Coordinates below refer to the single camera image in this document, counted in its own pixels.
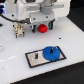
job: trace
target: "red circular part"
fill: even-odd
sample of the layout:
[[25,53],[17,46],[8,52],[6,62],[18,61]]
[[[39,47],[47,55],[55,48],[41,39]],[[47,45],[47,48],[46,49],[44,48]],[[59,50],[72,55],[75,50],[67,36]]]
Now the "red circular part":
[[39,25],[38,31],[41,32],[41,33],[47,32],[47,27],[46,27],[46,25],[44,25],[44,24]]

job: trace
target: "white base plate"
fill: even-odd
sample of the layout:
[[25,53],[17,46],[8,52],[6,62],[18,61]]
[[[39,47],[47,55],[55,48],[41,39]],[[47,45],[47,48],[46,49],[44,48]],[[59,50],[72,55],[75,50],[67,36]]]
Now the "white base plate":
[[[35,75],[84,61],[84,32],[63,17],[47,33],[32,33],[25,25],[25,37],[16,38],[13,24],[0,17],[0,84],[9,84]],[[29,68],[25,53],[59,46],[67,59]]]

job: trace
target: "black component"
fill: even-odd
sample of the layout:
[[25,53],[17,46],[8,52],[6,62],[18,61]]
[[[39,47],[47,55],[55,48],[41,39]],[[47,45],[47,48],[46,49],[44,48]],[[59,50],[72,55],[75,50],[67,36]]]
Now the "black component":
[[35,59],[38,59],[38,53],[35,53]]
[[10,22],[27,23],[27,24],[30,24],[30,19],[29,19],[29,18],[27,18],[26,20],[20,20],[20,21],[17,21],[17,20],[9,19],[9,18],[5,17],[4,15],[2,15],[1,13],[0,13],[0,16],[1,16],[2,18],[4,18],[4,19],[10,21]]
[[14,17],[14,15],[12,14],[12,17]]
[[17,3],[17,1],[18,1],[18,0],[15,0],[15,1],[14,1],[14,4],[16,4],[16,3]]
[[54,50],[54,48],[52,47],[50,53],[53,53],[53,50]]
[[36,31],[36,25],[33,25],[32,32],[35,33],[35,31]]
[[26,0],[27,3],[35,2],[36,0]]
[[[60,50],[60,53],[62,54],[63,58],[60,58],[58,59],[57,61],[61,61],[61,60],[65,60],[67,59],[66,56],[64,55],[64,53],[62,52],[62,50],[57,46],[57,48]],[[29,62],[29,59],[27,57],[27,54],[30,54],[30,53],[26,53],[26,58],[27,58],[27,61],[28,61],[28,65],[30,68],[34,68],[34,67],[38,67],[38,66],[42,66],[42,65],[45,65],[45,64],[49,64],[49,63],[52,63],[52,62],[57,62],[57,61],[52,61],[52,62],[46,62],[46,63],[42,63],[42,64],[39,64],[39,65],[35,65],[35,66],[31,66],[30,62]]]
[[0,0],[0,3],[4,3],[6,0]]
[[49,29],[50,29],[50,30],[53,29],[53,21],[51,21],[51,22],[49,23]]
[[0,27],[2,27],[2,26],[3,26],[3,24],[0,23]]

